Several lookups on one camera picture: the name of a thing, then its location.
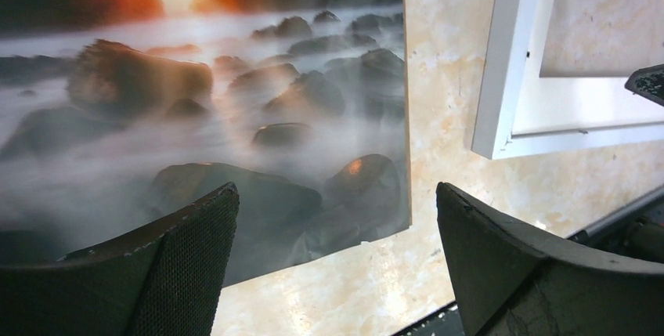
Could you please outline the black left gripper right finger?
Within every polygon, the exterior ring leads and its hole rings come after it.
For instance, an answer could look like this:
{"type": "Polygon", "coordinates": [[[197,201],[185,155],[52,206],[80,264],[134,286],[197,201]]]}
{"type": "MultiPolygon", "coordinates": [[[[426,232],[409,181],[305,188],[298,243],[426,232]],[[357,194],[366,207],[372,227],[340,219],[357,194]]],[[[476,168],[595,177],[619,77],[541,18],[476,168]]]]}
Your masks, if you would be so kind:
{"type": "Polygon", "coordinates": [[[465,334],[662,334],[662,263],[559,237],[448,182],[436,206],[465,334]]]}

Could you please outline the brown frame backing board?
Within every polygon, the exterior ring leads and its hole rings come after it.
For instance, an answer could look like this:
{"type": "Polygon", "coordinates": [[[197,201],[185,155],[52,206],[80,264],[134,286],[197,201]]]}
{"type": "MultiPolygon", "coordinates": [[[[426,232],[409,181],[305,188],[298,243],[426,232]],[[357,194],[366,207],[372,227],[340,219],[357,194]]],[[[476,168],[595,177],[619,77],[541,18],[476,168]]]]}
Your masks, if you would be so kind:
{"type": "Polygon", "coordinates": [[[412,195],[412,175],[411,175],[411,149],[410,149],[410,105],[409,105],[409,66],[408,66],[408,34],[407,34],[407,15],[406,15],[406,0],[402,0],[402,5],[403,5],[403,60],[405,62],[405,84],[404,84],[404,91],[405,91],[405,116],[404,116],[404,127],[405,127],[405,138],[406,138],[406,145],[405,145],[405,174],[406,174],[406,181],[405,181],[405,188],[406,188],[406,205],[408,208],[408,226],[407,228],[409,229],[413,225],[413,195],[412,195]]]}

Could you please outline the landscape photo print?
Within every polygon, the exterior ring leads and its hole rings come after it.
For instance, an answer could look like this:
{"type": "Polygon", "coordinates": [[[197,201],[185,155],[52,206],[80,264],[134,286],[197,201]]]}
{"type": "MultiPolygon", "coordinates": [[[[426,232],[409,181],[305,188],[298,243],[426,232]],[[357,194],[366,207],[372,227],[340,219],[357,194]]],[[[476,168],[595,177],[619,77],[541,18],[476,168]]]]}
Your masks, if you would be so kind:
{"type": "Polygon", "coordinates": [[[408,229],[403,0],[1,0],[1,260],[226,182],[226,285],[408,229]]]}

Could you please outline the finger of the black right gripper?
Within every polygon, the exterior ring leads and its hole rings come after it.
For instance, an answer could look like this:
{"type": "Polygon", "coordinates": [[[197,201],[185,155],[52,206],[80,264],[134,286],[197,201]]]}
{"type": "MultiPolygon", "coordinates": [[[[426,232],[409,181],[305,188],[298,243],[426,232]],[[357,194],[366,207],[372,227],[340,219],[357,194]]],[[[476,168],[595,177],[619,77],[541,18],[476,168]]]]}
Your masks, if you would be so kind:
{"type": "Polygon", "coordinates": [[[636,70],[628,77],[624,88],[663,106],[663,65],[636,70]]]}

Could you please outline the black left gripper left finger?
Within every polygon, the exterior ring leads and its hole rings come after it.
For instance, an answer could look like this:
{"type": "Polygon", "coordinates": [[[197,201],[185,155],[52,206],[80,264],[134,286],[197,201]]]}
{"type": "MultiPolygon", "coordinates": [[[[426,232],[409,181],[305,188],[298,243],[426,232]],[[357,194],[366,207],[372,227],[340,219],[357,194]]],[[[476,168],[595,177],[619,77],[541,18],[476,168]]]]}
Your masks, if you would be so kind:
{"type": "Polygon", "coordinates": [[[58,260],[2,265],[2,334],[209,335],[239,207],[228,182],[58,260]]]}

